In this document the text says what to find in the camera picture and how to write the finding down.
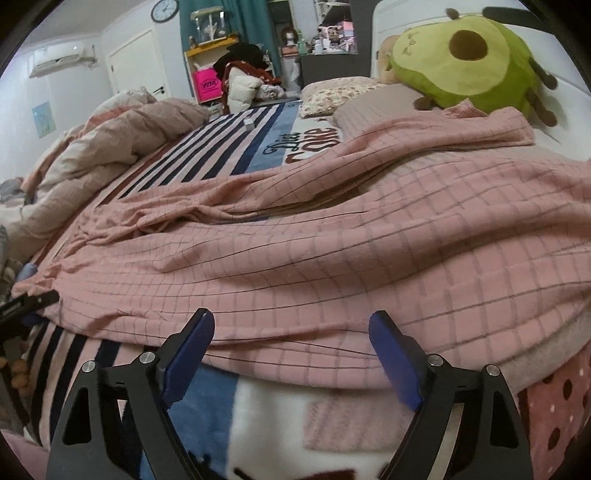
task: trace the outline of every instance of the air conditioner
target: air conditioner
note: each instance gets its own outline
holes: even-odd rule
[[[29,60],[29,78],[40,77],[84,60],[85,45],[68,42],[36,50]]]

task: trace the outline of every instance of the small white box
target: small white box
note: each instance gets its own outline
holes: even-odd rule
[[[252,118],[245,118],[244,119],[244,128],[246,128],[246,131],[249,132],[250,130],[254,130],[255,129],[255,122]]]

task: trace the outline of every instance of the bottle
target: bottle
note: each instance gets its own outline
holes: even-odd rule
[[[297,52],[300,55],[308,55],[308,45],[306,45],[306,41],[304,40],[304,36],[301,34],[301,30],[297,31]]]
[[[322,40],[317,38],[316,42],[314,43],[314,55],[322,55],[324,51],[324,47],[322,46]]]

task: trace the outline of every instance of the green curtain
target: green curtain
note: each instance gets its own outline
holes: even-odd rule
[[[228,15],[230,30],[237,31],[242,41],[255,45],[262,43],[264,50],[269,50],[275,75],[281,76],[281,57],[275,42],[267,0],[180,0],[183,50],[189,49],[189,36],[197,34],[195,23],[191,22],[191,12],[199,8],[217,6],[224,8]]]

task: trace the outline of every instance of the pink blanket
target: pink blanket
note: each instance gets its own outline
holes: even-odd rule
[[[52,321],[150,345],[207,307],[206,361],[282,382],[386,386],[378,309],[455,365],[500,363],[558,332],[591,286],[591,167],[516,147],[532,138],[516,110],[465,102],[298,164],[149,189],[87,213],[16,291],[55,288]]]

